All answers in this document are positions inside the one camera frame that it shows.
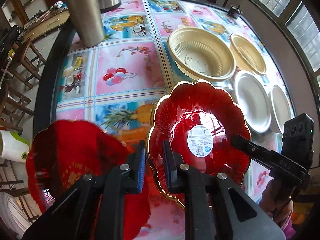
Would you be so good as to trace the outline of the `person's right hand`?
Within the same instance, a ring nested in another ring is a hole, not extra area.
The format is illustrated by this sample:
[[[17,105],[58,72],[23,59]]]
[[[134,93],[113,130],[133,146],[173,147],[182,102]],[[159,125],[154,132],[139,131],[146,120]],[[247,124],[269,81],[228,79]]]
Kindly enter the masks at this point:
[[[296,232],[292,228],[293,201],[291,197],[285,200],[277,199],[281,182],[272,179],[268,182],[262,194],[259,206],[281,228],[286,239],[290,239]]]

